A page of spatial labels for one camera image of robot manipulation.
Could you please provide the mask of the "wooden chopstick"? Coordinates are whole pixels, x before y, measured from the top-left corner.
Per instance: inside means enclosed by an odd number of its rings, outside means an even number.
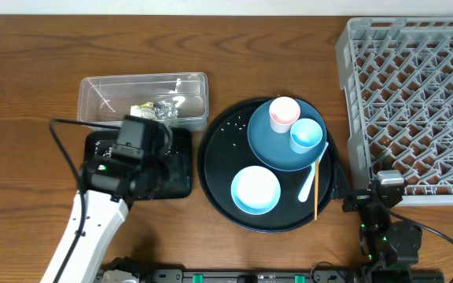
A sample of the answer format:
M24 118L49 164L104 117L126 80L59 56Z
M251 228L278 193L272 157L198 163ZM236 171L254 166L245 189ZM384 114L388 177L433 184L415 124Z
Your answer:
M314 220L318 218L318 205L319 205L319 161L320 159L316 159L315 161L315 181L314 181Z

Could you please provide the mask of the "light blue spoon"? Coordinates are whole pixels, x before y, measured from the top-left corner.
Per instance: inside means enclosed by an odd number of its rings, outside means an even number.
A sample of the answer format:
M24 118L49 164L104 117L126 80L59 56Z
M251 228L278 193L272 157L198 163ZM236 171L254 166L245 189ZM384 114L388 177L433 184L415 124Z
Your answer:
M311 165L311 170L304 182L304 184L302 185L302 188L300 189L300 192L298 194L298 201L299 202L306 202L308 197L309 197L309 194L311 192L311 187L312 187L312 184L315 180L315 164L312 164Z

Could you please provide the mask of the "light blue cup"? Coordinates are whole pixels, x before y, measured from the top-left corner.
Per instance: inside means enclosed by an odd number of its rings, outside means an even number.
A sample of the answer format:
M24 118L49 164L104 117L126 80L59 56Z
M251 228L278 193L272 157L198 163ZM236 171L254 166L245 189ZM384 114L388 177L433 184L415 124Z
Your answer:
M297 154L304 154L316 147L323 137L319 123L313 119L297 120L290 129L289 146Z

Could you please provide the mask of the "dark blue plate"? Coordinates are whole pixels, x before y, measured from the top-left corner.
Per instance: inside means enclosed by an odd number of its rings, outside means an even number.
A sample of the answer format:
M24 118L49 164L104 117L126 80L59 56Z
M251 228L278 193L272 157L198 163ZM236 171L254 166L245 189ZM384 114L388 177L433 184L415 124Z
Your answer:
M252 114L247 136L255 156L268 167L279 171L299 171L312 165L317 159L323 160L326 151L327 129L319 112L306 101L297 99L300 106L300 117L315 120L321 127L323 136L316 147L303 154L295 153L290 148L290 133L276 133L272 130L269 117L269 106L273 99L264 102Z

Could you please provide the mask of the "light blue bowl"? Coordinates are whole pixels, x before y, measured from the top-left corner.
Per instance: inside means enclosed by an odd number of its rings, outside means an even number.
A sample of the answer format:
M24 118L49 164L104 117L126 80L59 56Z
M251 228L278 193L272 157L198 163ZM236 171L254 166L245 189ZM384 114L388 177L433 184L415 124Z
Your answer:
M241 211L249 215L263 215L278 204L281 185L276 175L269 169L249 166L234 176L230 194Z

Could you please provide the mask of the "pink cup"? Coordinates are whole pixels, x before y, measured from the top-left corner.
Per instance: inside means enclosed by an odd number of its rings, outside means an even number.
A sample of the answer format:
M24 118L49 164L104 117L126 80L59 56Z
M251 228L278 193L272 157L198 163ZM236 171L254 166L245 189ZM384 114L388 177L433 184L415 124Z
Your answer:
M272 130L283 134L300 118L300 106L291 97L278 97L269 106L269 117Z

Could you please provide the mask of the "foil wrapper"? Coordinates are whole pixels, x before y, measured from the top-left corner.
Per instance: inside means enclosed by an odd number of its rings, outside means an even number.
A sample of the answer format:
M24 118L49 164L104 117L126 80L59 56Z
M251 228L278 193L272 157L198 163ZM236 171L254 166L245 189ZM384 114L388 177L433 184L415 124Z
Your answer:
M176 119L179 116L179 111L172 98L156 102L153 109L160 120Z

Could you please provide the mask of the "yellow green snack wrapper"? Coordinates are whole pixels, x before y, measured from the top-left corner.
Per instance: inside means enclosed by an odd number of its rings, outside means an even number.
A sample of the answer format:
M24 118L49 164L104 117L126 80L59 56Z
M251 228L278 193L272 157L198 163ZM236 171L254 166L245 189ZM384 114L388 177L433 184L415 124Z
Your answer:
M154 103L146 102L145 104L139 105L141 108L154 108Z

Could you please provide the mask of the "white paper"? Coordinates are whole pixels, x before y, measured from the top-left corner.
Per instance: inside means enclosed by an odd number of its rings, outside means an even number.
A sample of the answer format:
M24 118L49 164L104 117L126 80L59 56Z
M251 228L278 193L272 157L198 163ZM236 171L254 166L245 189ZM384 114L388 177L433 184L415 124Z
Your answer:
M132 105L130 108L130 115L144 119L157 120L158 117L154 108L141 108L139 105Z

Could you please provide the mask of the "pile of white rice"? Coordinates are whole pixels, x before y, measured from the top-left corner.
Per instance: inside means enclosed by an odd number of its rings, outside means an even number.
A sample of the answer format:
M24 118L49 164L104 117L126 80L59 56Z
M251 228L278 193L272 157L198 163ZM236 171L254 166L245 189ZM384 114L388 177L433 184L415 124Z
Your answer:
M94 144L94 155L110 158L113 140L99 140Z

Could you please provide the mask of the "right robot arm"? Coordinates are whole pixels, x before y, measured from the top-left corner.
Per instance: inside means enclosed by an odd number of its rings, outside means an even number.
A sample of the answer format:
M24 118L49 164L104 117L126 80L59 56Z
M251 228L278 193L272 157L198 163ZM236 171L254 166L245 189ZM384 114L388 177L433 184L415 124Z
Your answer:
M403 198L406 182L398 170L379 171L365 189L352 189L341 165L333 165L332 198L344 212L360 217L359 246L370 258L358 271L339 270L339 282L424 282L413 272L422 245L422 230L408 221L391 220L391 208Z

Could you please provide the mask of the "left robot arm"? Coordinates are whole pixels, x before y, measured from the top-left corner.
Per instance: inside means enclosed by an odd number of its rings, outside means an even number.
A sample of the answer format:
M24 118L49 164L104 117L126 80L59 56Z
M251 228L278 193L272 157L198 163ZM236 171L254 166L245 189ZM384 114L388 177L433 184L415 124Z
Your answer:
M79 190L66 230L42 282L143 282L144 273L129 259L101 261L133 201L153 195L152 164L93 156L79 173Z

